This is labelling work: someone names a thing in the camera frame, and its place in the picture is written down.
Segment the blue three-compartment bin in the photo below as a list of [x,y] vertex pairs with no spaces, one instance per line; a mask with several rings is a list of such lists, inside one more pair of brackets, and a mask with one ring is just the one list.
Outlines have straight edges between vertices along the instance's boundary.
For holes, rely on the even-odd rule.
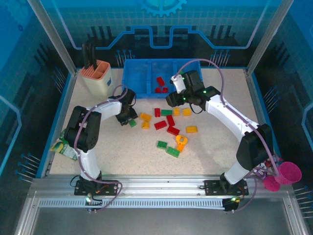
[[[122,83],[136,93],[137,98],[165,98],[176,90],[170,78],[190,59],[127,59],[123,69]],[[157,77],[162,77],[167,94],[156,94],[160,87]]]

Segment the beige utensil holder pink rim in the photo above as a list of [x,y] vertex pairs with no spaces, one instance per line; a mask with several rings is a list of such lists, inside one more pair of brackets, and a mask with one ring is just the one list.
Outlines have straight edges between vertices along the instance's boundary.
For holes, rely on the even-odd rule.
[[115,88],[111,65],[102,60],[96,60],[96,65],[96,69],[93,66],[81,69],[80,75],[91,95],[106,100]]

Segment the aluminium frame post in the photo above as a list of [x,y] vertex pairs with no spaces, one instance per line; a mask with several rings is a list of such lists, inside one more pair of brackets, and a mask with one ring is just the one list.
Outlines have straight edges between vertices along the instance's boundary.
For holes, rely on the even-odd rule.
[[294,0],[282,0],[280,5],[278,6],[275,14],[273,15],[268,27],[266,28],[266,31],[263,34],[263,37],[260,40],[260,43],[258,44],[247,66],[246,73],[248,76],[252,75],[252,73],[254,72],[262,56],[264,55],[266,49],[268,48],[270,42],[272,41],[273,37],[277,33],[278,28],[280,27],[283,19],[288,13],[293,2]]
[[71,75],[76,75],[77,70],[72,61],[70,54],[68,53],[64,43],[62,42],[61,37],[59,36],[53,22],[51,21],[47,11],[42,5],[40,0],[27,0],[29,5],[31,6],[33,12],[35,13],[37,19],[41,23],[43,29],[45,30],[47,36],[58,52],[60,58],[62,59],[64,65],[66,66],[68,72]]

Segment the large magenta cup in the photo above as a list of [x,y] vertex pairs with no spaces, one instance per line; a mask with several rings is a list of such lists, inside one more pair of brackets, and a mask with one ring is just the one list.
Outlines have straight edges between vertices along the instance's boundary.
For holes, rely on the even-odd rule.
[[292,162],[283,162],[278,167],[279,176],[274,179],[281,185],[292,185],[302,179],[300,168]]

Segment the small magenta cup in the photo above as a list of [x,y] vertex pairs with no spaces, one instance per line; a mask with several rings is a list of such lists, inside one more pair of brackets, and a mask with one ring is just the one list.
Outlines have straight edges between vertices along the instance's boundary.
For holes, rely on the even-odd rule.
[[280,184],[271,175],[263,180],[263,184],[268,191],[277,192],[280,190]]

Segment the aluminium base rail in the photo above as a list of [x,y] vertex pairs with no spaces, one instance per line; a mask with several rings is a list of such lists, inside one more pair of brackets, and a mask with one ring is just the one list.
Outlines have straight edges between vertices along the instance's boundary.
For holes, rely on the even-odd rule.
[[208,196],[205,194],[205,180],[217,180],[215,175],[187,175],[187,176],[144,176],[144,175],[112,175],[110,180],[118,180],[122,183],[119,188],[120,194],[117,198],[113,196],[89,196],[74,195],[74,181],[72,175],[52,175],[43,179],[34,179],[26,197],[26,205],[32,208],[39,208],[42,199],[86,199],[89,202],[100,202],[109,200],[108,205],[117,198],[178,198],[178,199],[222,199],[228,202],[239,202],[241,205],[254,199],[283,199],[286,200],[292,195],[292,188],[281,186],[277,192],[270,192],[264,188],[261,182],[254,182],[253,179],[245,180],[246,185],[239,188],[234,195],[219,195],[218,193]]

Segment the green snack bag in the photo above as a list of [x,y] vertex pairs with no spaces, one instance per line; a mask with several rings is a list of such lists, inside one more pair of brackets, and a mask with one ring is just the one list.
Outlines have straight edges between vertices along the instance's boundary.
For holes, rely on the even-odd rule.
[[63,130],[55,143],[50,147],[50,151],[64,155],[74,161],[78,160],[76,151],[65,140],[65,130]]

